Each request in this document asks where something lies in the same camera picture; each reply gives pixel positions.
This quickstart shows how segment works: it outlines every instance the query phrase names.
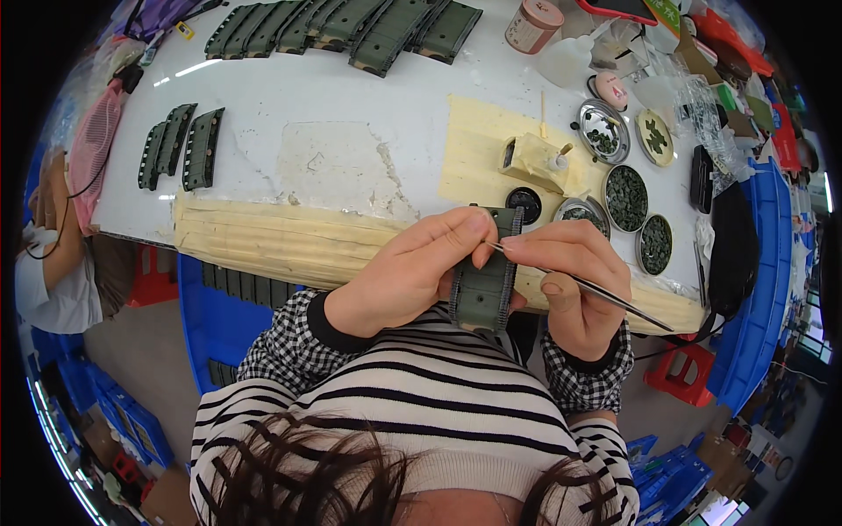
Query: window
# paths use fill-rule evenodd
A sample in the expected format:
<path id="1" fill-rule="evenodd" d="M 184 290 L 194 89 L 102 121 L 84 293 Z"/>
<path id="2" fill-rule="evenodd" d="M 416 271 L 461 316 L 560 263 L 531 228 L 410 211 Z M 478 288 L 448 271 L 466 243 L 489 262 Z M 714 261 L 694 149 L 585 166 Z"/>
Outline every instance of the window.
<path id="1" fill-rule="evenodd" d="M 807 292 L 807 304 L 803 308 L 802 319 L 807 325 L 802 334 L 798 336 L 798 347 L 829 364 L 833 353 L 830 350 L 830 343 L 824 340 L 822 309 L 818 298 L 818 290 L 810 288 Z"/>
<path id="2" fill-rule="evenodd" d="M 749 512 L 749 505 L 725 497 L 713 501 L 690 521 L 690 526 L 733 526 Z"/>

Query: black case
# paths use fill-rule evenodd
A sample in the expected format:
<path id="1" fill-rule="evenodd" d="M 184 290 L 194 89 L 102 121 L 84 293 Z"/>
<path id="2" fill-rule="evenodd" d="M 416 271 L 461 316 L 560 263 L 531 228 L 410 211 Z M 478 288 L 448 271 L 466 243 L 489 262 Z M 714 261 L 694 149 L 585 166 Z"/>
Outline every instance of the black case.
<path id="1" fill-rule="evenodd" d="M 702 214 L 711 213 L 713 201 L 713 179 L 711 172 L 716 170 L 713 160 L 704 146 L 693 150 L 693 163 L 690 169 L 690 203 Z"/>

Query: smartphone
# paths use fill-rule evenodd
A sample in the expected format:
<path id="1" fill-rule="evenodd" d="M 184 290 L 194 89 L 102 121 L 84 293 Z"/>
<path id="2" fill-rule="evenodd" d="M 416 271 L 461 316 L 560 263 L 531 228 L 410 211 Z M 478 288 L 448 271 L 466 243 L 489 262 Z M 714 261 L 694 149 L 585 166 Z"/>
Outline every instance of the smartphone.
<path id="1" fill-rule="evenodd" d="M 591 14 L 620 17 L 645 25 L 658 25 L 658 20 L 643 0 L 576 0 L 576 3 Z"/>

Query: checkered shirt sleeve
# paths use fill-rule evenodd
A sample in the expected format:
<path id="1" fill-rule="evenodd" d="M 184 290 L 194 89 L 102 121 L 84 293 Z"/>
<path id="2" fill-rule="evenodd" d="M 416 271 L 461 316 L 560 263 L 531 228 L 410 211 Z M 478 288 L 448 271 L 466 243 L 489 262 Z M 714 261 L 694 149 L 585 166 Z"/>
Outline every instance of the checkered shirt sleeve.
<path id="1" fill-rule="evenodd" d="M 620 412 L 620 385 L 634 367 L 632 334 L 626 319 L 617 329 L 615 339 L 613 355 L 606 356 L 605 367 L 599 372 L 584 373 L 572 366 L 575 359 L 552 341 L 549 331 L 545 332 L 541 353 L 549 391 L 564 416 L 599 409 Z"/>
<path id="2" fill-rule="evenodd" d="M 271 327 L 260 333 L 240 363 L 237 381 L 274 380 L 297 398 L 362 354 L 340 352 L 313 336 L 307 307 L 319 293 L 296 292 L 274 312 Z"/>

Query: red phone case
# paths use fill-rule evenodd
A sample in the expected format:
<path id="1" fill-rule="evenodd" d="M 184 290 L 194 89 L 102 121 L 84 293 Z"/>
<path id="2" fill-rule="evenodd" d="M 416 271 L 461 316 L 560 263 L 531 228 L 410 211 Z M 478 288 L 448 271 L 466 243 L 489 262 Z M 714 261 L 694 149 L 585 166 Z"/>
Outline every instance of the red phone case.
<path id="1" fill-rule="evenodd" d="M 640 6 L 640 8 L 642 8 L 640 10 L 640 13 L 638 14 L 624 13 L 622 11 L 615 11 L 614 9 L 597 8 L 595 6 L 590 5 L 588 3 L 588 0 L 576 0 L 576 3 L 579 5 L 579 7 L 591 14 L 599 14 L 605 17 L 612 18 L 620 17 L 621 19 L 633 20 L 634 22 L 638 22 L 639 24 L 645 25 L 658 25 L 658 21 L 655 19 L 655 15 L 652 14 L 651 11 L 649 11 L 649 8 L 646 6 L 645 3 L 643 3 L 642 0 L 630 0 L 628 2 L 631 8 L 636 7 L 632 4 L 637 4 Z M 641 13 L 648 13 L 648 16 L 650 16 L 651 18 L 646 18 L 645 16 L 641 15 Z"/>

